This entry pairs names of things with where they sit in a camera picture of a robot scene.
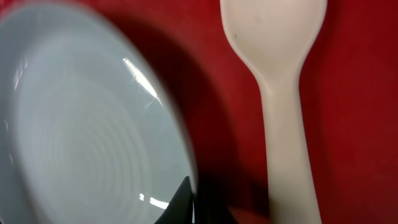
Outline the light blue plate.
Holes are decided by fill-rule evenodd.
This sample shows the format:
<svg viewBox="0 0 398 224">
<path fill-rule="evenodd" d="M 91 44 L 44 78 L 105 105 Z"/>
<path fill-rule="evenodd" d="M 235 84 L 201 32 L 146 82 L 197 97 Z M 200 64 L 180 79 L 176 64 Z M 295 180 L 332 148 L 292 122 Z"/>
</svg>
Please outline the light blue plate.
<svg viewBox="0 0 398 224">
<path fill-rule="evenodd" d="M 1 19 L 1 222 L 155 223 L 197 168 L 172 100 L 135 46 L 85 7 Z"/>
</svg>

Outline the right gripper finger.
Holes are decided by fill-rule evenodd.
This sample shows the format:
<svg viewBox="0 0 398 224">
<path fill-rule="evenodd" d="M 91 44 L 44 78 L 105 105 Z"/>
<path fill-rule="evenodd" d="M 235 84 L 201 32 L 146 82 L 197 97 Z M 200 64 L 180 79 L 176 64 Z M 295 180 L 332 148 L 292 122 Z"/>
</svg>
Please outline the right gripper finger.
<svg viewBox="0 0 398 224">
<path fill-rule="evenodd" d="M 155 224 L 192 224 L 193 192 L 190 178 L 186 176 Z"/>
</svg>

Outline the white plastic spoon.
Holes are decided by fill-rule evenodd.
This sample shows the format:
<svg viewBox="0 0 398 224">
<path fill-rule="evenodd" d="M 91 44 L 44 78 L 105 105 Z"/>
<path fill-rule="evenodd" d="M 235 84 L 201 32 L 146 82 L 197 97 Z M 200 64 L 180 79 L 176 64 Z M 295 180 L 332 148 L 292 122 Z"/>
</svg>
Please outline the white plastic spoon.
<svg viewBox="0 0 398 224">
<path fill-rule="evenodd" d="M 320 223 L 299 94 L 326 0 L 221 0 L 229 44 L 261 92 L 271 223 Z"/>
</svg>

